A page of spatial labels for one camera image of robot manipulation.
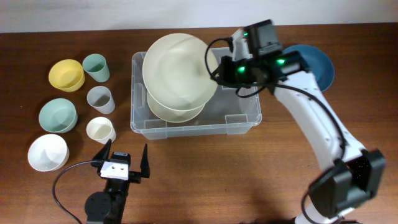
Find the dark blue bowl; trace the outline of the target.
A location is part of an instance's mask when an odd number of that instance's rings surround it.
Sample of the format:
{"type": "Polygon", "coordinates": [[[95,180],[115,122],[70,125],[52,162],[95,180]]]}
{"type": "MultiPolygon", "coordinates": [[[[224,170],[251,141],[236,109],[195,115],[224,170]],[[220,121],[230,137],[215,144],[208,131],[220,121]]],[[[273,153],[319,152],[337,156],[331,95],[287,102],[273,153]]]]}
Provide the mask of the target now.
{"type": "Polygon", "coordinates": [[[315,75],[320,91],[327,90],[335,78],[335,68],[327,54],[314,46],[304,44],[287,47],[283,53],[286,54],[293,51],[298,51],[307,62],[315,75]]]}

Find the mint green small bowl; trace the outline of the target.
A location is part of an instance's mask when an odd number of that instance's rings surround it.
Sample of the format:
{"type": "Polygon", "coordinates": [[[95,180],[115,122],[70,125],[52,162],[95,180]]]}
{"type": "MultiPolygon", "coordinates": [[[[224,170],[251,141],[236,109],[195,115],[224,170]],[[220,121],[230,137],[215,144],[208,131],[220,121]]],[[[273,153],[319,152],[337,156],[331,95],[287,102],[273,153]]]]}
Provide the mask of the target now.
{"type": "Polygon", "coordinates": [[[75,105],[65,98],[50,100],[39,113],[41,128],[50,133],[69,132],[75,127],[77,121],[75,105]]]}

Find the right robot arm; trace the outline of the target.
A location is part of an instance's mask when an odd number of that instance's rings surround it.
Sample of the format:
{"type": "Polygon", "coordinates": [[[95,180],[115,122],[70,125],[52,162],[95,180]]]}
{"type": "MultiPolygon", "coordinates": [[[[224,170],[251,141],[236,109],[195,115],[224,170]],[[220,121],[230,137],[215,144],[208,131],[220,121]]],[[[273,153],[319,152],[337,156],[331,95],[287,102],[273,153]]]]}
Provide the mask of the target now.
{"type": "Polygon", "coordinates": [[[345,128],[299,51],[283,52],[271,20],[226,38],[229,56],[208,69],[217,84],[269,90],[290,112],[309,141],[322,173],[308,186],[295,223],[344,223],[346,214],[373,199],[386,159],[367,150],[345,128]]]}

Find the beige large bowl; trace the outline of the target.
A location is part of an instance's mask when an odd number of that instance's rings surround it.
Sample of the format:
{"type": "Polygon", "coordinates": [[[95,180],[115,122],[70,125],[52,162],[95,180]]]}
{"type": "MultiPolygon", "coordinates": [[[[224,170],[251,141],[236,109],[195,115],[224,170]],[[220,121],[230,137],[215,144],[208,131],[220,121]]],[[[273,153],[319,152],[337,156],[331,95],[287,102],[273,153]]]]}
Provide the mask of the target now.
{"type": "Polygon", "coordinates": [[[147,91],[172,110],[192,110],[207,103],[218,87],[209,75],[218,68],[218,60],[206,48],[204,41],[184,33],[155,41],[142,66],[147,91]]]}

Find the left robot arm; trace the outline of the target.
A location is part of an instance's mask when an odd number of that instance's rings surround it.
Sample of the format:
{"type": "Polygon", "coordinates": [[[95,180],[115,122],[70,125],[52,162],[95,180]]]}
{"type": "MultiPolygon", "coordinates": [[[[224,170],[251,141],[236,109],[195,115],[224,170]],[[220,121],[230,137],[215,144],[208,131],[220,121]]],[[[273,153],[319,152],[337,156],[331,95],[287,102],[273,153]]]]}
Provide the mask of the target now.
{"type": "Polygon", "coordinates": [[[85,202],[87,223],[121,223],[129,186],[140,184],[141,179],[150,177],[147,146],[144,147],[140,171],[129,170],[131,155],[124,152],[110,152],[112,140],[93,157],[91,166],[106,180],[104,190],[91,194],[85,202]]]}

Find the white small bowl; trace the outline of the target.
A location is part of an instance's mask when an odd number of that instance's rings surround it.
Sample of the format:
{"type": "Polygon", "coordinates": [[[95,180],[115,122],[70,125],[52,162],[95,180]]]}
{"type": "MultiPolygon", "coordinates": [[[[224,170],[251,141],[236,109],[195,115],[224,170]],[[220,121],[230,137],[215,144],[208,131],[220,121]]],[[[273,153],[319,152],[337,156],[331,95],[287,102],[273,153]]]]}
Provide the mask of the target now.
{"type": "Polygon", "coordinates": [[[30,145],[27,159],[33,169],[39,172],[49,172],[64,166],[69,155],[69,148],[61,136],[45,134],[30,145]]]}

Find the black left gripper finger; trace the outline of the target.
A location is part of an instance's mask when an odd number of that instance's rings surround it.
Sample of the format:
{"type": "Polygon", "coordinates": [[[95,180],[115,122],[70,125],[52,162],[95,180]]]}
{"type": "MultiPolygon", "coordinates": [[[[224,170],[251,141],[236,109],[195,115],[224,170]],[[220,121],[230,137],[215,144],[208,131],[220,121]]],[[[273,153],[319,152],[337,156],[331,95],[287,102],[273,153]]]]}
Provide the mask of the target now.
{"type": "Polygon", "coordinates": [[[109,157],[112,140],[108,139],[104,147],[93,157],[94,161],[106,161],[109,157]]]}
{"type": "Polygon", "coordinates": [[[150,177],[150,165],[149,165],[147,144],[145,144],[144,150],[142,153],[140,169],[141,169],[141,177],[148,179],[150,177]]]}

